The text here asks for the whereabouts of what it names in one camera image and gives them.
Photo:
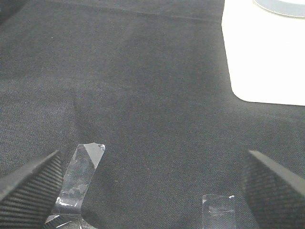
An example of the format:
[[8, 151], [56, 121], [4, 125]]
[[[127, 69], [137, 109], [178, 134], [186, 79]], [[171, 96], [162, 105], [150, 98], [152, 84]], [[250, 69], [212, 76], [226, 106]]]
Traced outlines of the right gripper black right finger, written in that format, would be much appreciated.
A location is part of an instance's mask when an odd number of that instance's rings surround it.
[[252, 215], [262, 229], [305, 227], [305, 180], [266, 155], [245, 154], [241, 185]]

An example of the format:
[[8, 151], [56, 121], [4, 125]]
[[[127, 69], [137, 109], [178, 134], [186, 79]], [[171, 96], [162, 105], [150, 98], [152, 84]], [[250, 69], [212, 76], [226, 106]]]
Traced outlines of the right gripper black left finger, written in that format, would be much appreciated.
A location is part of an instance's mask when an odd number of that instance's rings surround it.
[[63, 183], [61, 152], [47, 152], [0, 179], [0, 227], [41, 229]]

